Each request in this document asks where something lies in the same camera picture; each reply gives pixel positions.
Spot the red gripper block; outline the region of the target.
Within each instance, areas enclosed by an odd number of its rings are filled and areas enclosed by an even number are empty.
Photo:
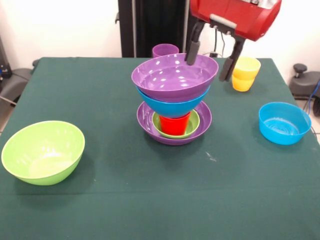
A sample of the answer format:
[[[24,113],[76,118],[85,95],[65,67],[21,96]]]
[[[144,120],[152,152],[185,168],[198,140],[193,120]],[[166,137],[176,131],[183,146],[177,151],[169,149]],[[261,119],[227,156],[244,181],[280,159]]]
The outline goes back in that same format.
[[[231,33],[235,43],[225,60],[219,80],[229,81],[243,50],[245,39],[257,41],[269,30],[280,12],[281,0],[191,0],[190,10],[200,20],[194,24],[186,49],[185,61],[193,65],[200,48],[205,22],[224,34]]]

